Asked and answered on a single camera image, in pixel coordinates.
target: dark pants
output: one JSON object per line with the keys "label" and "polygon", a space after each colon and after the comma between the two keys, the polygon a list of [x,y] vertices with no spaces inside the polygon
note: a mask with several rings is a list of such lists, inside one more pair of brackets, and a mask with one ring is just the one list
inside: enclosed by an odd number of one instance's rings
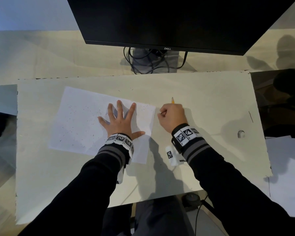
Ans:
{"label": "dark pants", "polygon": [[[132,204],[108,208],[102,236],[128,236]],[[136,205],[134,236],[194,235],[185,209],[176,196],[151,199]]]}

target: hand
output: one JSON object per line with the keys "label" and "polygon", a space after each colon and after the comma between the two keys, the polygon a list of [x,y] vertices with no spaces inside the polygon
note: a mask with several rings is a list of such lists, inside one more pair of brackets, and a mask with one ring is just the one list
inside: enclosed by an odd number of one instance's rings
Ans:
{"label": "hand", "polygon": [[161,126],[170,134],[180,124],[188,123],[185,110],[181,104],[167,103],[160,109],[158,119]]}
{"label": "hand", "polygon": [[133,103],[129,109],[127,117],[124,119],[122,102],[120,100],[117,101],[117,110],[118,116],[115,118],[113,114],[113,105],[108,104],[108,116],[110,120],[110,124],[107,124],[102,117],[98,117],[99,123],[106,129],[107,137],[115,133],[124,133],[127,134],[131,140],[134,140],[145,134],[144,131],[137,131],[132,133],[131,130],[131,119],[136,109],[136,103]]}

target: striped cuff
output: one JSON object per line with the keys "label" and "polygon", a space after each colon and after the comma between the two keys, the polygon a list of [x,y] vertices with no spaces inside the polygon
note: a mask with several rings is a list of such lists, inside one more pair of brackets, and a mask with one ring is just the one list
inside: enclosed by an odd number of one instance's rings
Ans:
{"label": "striped cuff", "polygon": [[98,156],[100,154],[109,154],[109,155],[113,156],[114,158],[116,158],[119,161],[119,163],[120,163],[120,169],[126,164],[126,157],[125,157],[125,155],[117,147],[104,145],[98,151],[98,153],[97,153],[96,156]]}
{"label": "striped cuff", "polygon": [[199,153],[204,151],[205,149],[210,148],[210,145],[205,141],[204,138],[197,138],[197,141],[193,143],[191,146],[183,152],[183,157],[189,164],[190,161]]}

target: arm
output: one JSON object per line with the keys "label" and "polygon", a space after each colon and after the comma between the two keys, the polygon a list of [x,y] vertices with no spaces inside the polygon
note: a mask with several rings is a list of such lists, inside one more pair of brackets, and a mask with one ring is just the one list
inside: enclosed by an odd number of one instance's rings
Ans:
{"label": "arm", "polygon": [[[117,118],[113,115],[112,104],[108,106],[110,124],[98,118],[108,137],[114,133],[123,133],[135,139],[145,134],[142,131],[131,131],[135,103],[125,119],[121,101],[117,102],[117,106]],[[118,172],[128,162],[129,151],[122,145],[104,145],[93,159],[84,164],[78,176],[19,235],[49,235],[54,232],[75,234],[75,231],[83,235],[100,235],[103,216],[110,195],[115,190]]]}
{"label": "arm", "polygon": [[[188,126],[179,104],[166,104],[158,114],[161,125],[174,135]],[[182,155],[192,168],[201,187],[208,193],[230,235],[245,232],[295,230],[295,218],[248,181],[234,166],[219,155],[203,138],[195,138],[182,148]]]}

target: gray stripe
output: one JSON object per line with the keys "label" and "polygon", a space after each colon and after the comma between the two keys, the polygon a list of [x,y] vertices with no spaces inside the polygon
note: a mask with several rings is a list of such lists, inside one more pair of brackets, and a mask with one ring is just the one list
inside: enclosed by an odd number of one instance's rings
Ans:
{"label": "gray stripe", "polygon": [[198,142],[195,142],[195,143],[193,143],[186,151],[185,151],[185,153],[184,153],[184,155],[183,155],[183,157],[185,158],[185,159],[187,159],[187,157],[195,150],[195,149],[197,149],[198,147],[200,147],[200,146],[202,146],[202,145],[204,145],[204,144],[206,144],[207,142],[203,139],[203,140],[200,140],[200,141],[198,141]]}
{"label": "gray stripe", "polygon": [[102,153],[109,154],[109,155],[113,156],[114,158],[116,158],[116,159],[119,161],[120,168],[121,168],[121,166],[122,166],[122,164],[121,164],[121,160],[120,160],[120,158],[119,158],[116,154],[111,153],[111,152],[108,152],[108,151],[101,151],[101,152],[97,153],[97,155],[100,155],[100,154],[102,154]]}
{"label": "gray stripe", "polygon": [[189,159],[188,159],[188,164],[190,163],[190,161],[191,161],[196,155],[198,155],[201,151],[203,151],[203,150],[205,150],[205,149],[207,149],[207,148],[209,148],[209,147],[210,147],[210,145],[207,145],[207,146],[202,147],[201,149],[197,150],[195,153],[193,153],[193,154],[189,157]]}
{"label": "gray stripe", "polygon": [[116,153],[118,156],[120,156],[121,158],[121,165],[124,166],[126,164],[126,157],[125,155],[122,153],[121,150],[119,150],[117,147],[113,147],[113,146],[103,146],[98,153],[100,153],[101,151],[112,151],[114,153]]}

